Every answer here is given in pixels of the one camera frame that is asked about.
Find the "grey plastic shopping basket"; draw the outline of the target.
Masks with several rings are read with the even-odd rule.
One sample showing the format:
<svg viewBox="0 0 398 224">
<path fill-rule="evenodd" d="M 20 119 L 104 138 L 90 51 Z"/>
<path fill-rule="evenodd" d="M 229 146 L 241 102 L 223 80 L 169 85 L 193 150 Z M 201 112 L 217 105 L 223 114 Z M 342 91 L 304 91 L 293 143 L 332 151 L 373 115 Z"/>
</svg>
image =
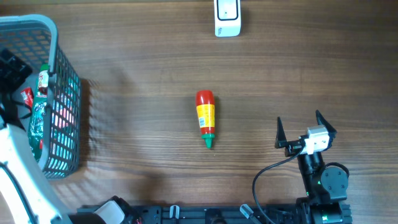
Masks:
<svg viewBox="0 0 398 224">
<path fill-rule="evenodd" d="M 1 18 L 1 110 L 19 118 L 28 137 L 32 109 L 21 91 L 31 87 L 43 64 L 49 65 L 44 140 L 38 163 L 48 179 L 63 179 L 79 165 L 81 80 L 58 44 L 58 29 L 47 16 Z"/>
</svg>

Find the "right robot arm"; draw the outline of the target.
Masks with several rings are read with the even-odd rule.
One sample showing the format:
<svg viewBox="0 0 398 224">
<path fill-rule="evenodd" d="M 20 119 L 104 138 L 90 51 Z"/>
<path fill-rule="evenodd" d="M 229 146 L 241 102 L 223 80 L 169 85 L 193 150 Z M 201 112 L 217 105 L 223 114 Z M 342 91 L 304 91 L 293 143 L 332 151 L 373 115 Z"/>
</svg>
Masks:
<svg viewBox="0 0 398 224">
<path fill-rule="evenodd" d="M 345 204 L 349 170 L 337 162 L 325 163 L 322 152 L 332 147 L 336 129 L 316 111 L 317 125 L 307 128 L 306 134 L 288 141 L 282 120 L 277 118 L 275 147 L 284 148 L 286 157 L 295 157 L 302 175 L 306 197 L 295 204 L 295 219 L 299 223 L 352 223 L 350 206 Z"/>
</svg>

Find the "green snack bag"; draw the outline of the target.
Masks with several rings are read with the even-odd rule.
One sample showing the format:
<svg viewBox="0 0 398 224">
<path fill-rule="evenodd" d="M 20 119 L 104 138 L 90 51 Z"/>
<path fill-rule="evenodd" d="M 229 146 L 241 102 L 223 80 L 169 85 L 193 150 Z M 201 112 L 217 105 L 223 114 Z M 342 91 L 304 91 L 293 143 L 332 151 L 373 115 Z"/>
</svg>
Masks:
<svg viewBox="0 0 398 224">
<path fill-rule="evenodd" d="M 29 121 L 28 138 L 32 154 L 38 162 L 42 155 L 44 140 L 44 117 L 46 114 L 47 94 L 39 90 L 40 77 L 36 79 L 32 115 Z"/>
</svg>

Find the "red sauce bottle yellow label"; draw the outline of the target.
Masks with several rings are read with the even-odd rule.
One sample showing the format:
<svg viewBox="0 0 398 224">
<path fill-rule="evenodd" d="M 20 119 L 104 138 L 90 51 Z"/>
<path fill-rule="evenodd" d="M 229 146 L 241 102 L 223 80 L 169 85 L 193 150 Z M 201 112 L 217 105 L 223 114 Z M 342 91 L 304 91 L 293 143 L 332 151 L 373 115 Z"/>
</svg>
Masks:
<svg viewBox="0 0 398 224">
<path fill-rule="evenodd" d="M 215 98 L 211 90 L 200 90 L 195 97 L 201 138 L 208 149 L 212 148 L 215 138 Z"/>
</svg>

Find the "small jar green lid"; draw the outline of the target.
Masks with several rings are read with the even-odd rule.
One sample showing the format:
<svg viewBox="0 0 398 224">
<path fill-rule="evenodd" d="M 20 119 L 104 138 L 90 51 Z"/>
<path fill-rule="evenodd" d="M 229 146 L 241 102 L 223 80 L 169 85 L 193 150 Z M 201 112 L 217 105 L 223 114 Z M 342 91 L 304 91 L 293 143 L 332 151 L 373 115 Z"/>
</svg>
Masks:
<svg viewBox="0 0 398 224">
<path fill-rule="evenodd" d="M 38 83 L 37 83 L 37 89 L 38 92 L 40 92 L 43 95 L 47 94 L 48 90 L 48 84 L 49 84 L 49 65 L 48 64 L 43 64 L 40 68 L 39 76 L 38 76 Z"/>
</svg>

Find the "red snack sachet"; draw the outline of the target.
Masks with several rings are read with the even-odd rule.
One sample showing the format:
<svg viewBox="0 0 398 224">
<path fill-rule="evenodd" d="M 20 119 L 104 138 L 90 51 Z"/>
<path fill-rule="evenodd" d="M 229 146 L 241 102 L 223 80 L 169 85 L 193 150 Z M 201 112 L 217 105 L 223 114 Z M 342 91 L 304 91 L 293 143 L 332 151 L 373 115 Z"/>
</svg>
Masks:
<svg viewBox="0 0 398 224">
<path fill-rule="evenodd" d="M 21 91 L 21 97 L 24 100 L 24 104 L 26 105 L 26 107 L 31 110 L 32 106 L 33 106 L 33 101 L 34 101 L 34 95 L 33 95 L 31 87 L 27 87 L 27 88 L 23 89 Z"/>
</svg>

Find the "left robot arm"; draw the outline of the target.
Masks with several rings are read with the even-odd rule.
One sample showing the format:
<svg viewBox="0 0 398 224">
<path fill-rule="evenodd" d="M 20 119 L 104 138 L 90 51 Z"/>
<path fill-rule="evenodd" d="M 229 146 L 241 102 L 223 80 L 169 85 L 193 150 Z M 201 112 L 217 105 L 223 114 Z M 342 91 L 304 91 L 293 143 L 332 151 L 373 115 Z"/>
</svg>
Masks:
<svg viewBox="0 0 398 224">
<path fill-rule="evenodd" d="M 69 211 L 36 163 L 19 118 L 5 110 L 1 117 L 1 193 L 16 223 L 135 223 L 140 219 L 117 196 L 90 211 Z"/>
</svg>

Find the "white barcode scanner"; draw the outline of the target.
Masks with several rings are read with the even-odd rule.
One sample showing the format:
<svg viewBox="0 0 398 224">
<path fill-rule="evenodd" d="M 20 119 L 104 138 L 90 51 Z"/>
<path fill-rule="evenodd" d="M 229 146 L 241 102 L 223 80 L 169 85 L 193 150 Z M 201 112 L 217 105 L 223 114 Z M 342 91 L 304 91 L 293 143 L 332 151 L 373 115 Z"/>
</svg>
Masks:
<svg viewBox="0 0 398 224">
<path fill-rule="evenodd" d="M 241 1 L 214 0 L 215 35 L 236 37 L 241 32 Z"/>
</svg>

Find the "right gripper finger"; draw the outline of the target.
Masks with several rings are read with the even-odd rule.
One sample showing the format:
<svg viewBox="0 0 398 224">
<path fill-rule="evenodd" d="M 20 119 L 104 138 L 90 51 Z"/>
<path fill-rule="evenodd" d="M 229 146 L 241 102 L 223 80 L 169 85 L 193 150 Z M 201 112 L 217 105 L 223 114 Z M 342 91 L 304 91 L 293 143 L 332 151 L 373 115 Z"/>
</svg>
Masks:
<svg viewBox="0 0 398 224">
<path fill-rule="evenodd" d="M 280 117 L 277 118 L 277 134 L 275 137 L 275 148 L 283 148 L 287 145 L 287 139 L 283 128 L 282 120 Z"/>
<path fill-rule="evenodd" d="M 332 142 L 337 134 L 336 129 L 323 117 L 319 110 L 316 110 L 315 114 L 318 125 L 324 125 L 324 127 L 326 127 L 326 130 L 328 131 L 328 135 L 330 137 L 328 146 L 332 146 Z"/>
</svg>

